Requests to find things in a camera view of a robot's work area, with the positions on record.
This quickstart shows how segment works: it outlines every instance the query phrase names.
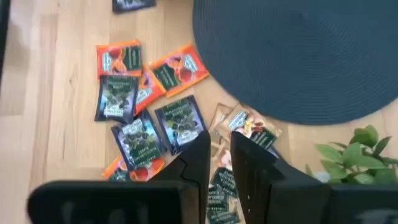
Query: wooden floor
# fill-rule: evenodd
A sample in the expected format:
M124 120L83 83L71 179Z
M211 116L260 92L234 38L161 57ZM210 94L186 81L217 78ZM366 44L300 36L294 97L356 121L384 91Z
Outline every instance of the wooden floor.
M149 63L193 41L192 0L158 0L155 8L114 16L111 0L12 0L0 92L0 223L27 223L25 200L56 179L100 179L118 154L110 127L93 121L98 97L96 44L140 39ZM217 102L236 100L213 78L150 110L195 94L206 124ZM276 146L292 165L321 170L315 143L346 142L353 129L374 125L398 133L398 102L366 118L336 126L275 121L284 133ZM398 157L398 135L386 155Z

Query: blue tea bag packet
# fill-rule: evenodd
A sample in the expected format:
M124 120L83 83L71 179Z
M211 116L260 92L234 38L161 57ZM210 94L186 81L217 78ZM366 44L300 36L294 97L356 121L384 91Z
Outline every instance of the blue tea bag packet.
M112 0L114 13L123 13L156 6L155 0Z
M206 129L193 95L159 108L155 114L172 155L185 150Z

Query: beige tea bag packet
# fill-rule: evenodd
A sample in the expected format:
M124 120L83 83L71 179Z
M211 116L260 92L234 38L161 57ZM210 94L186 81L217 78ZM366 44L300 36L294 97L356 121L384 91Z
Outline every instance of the beige tea bag packet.
M232 171L229 142L221 139L211 158L206 223L245 223Z
M211 138L211 157L214 157L216 155L220 144L225 141L223 137L216 132L215 127L217 126L217 124L222 122L231 111L232 108L221 103L218 103L216 107L216 112L208 129Z
M219 124L215 130L227 141L231 141L231 132L237 131L268 149L282 134L266 117L256 110L238 104L232 112Z

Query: black object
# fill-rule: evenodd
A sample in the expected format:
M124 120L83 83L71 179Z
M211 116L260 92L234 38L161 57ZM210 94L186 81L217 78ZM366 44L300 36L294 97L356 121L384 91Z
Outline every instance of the black object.
M112 10L116 14L152 6L156 6L155 0L112 0Z
M6 40L9 20L10 0L0 0L0 83L2 77L2 66L6 52Z
M398 221L396 185L323 184L237 132L232 133L231 156L248 224Z
M33 224L204 224L209 169L204 131L149 182L52 182L30 195L27 209Z
M335 124L398 96L396 0L195 0L204 64L239 101L301 124Z
M327 185L233 132L234 178L247 224L398 221L396 185ZM33 224L204 224L210 137L204 131L150 182L53 182L28 201Z

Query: green label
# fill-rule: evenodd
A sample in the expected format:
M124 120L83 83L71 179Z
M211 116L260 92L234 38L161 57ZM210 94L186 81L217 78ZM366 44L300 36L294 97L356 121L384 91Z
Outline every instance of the green label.
M211 224L237 224L240 223L236 212L209 212L207 217Z
M276 140L276 136L264 128L261 132L253 132L250 140L254 141L264 149L268 149Z
M127 67L127 71L141 69L141 47L126 47L123 63Z
M225 167L218 168L211 183L221 187L221 189L223 189L224 192L231 197L238 197L238 190L236 189L234 174L231 170Z
M109 181L112 182L125 182L130 180L129 172L126 170L121 170L120 168L116 169L116 171L109 178Z
M160 151L156 146L145 146L143 148L135 148L130 151L136 166L144 166L148 162L160 157Z
M209 187L207 195L208 211L228 211L228 198L217 186Z
M167 64L154 69L154 73L166 90L170 90L180 84L180 80L174 75L174 69Z

